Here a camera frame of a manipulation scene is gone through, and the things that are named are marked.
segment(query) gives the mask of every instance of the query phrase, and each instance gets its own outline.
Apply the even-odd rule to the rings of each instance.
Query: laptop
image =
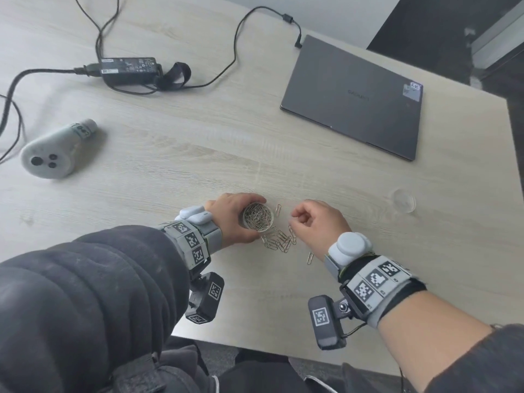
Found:
[[[423,86],[307,35],[280,108],[413,161]]]

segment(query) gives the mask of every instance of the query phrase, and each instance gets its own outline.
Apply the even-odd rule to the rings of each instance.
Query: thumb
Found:
[[[289,220],[289,225],[291,226],[298,238],[300,238],[304,242],[307,242],[306,237],[308,236],[310,229],[308,226],[299,222],[298,218],[291,218]]]
[[[239,242],[240,243],[252,243],[253,241],[260,238],[260,233],[253,229],[246,229],[244,227],[239,228]]]

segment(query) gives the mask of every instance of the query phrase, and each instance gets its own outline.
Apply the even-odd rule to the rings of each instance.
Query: dark gray sleeve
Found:
[[[524,325],[495,330],[436,376],[426,393],[524,391]]]
[[[121,226],[0,263],[0,391],[92,392],[160,352],[189,275],[160,231]]]

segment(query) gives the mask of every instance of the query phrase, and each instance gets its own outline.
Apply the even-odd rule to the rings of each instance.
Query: black jacket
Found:
[[[183,260],[149,227],[116,227],[7,260],[0,264],[0,392],[97,391],[117,367],[161,352],[188,298]],[[176,374],[173,391],[216,391],[194,356],[174,362],[181,358],[168,372]],[[507,326],[427,391],[524,391],[523,366],[524,329]],[[372,391],[355,369],[346,366],[344,376],[347,392]],[[227,393],[309,391],[283,363],[243,363],[219,381]]]

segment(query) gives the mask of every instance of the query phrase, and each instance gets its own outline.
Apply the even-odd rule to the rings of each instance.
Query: wooden table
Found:
[[[81,1],[99,21],[114,8],[114,0]],[[231,61],[245,12],[223,0],[126,0],[106,55],[184,61],[191,81],[204,83]],[[95,61],[95,29],[73,0],[0,0],[0,17],[3,93],[21,70]],[[139,97],[95,78],[24,78],[15,99],[29,139],[83,118],[105,135],[85,153],[91,160],[61,181],[29,175],[18,159],[0,165],[2,259],[114,225],[155,225],[223,192],[255,191],[282,204],[282,227],[300,200],[319,198],[429,290],[485,322],[524,322],[524,208],[505,100],[310,34],[424,84],[415,162],[282,112],[299,54],[296,28],[254,14],[239,40],[239,65],[204,90]],[[15,131],[13,112],[1,149]],[[416,199],[412,214],[390,203],[399,187]],[[396,373],[371,328],[344,350],[317,348],[308,298],[339,295],[320,262],[306,265],[308,252],[302,243],[283,254],[261,242],[220,252],[210,266],[226,280],[216,319],[183,319],[174,333]]]

